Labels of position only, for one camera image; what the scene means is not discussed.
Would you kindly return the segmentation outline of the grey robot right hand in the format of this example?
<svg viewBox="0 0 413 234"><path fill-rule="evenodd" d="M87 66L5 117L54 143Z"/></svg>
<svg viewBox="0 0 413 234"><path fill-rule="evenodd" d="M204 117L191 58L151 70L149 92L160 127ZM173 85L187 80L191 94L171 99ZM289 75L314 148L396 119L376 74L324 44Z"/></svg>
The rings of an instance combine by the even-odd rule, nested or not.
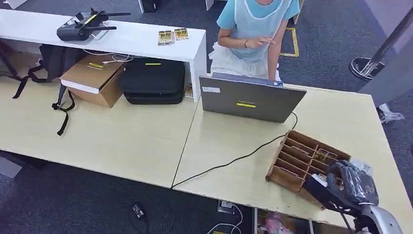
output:
<svg viewBox="0 0 413 234"><path fill-rule="evenodd" d="M327 188L335 197L350 204L379 204L373 178L346 160L329 165Z"/></svg>

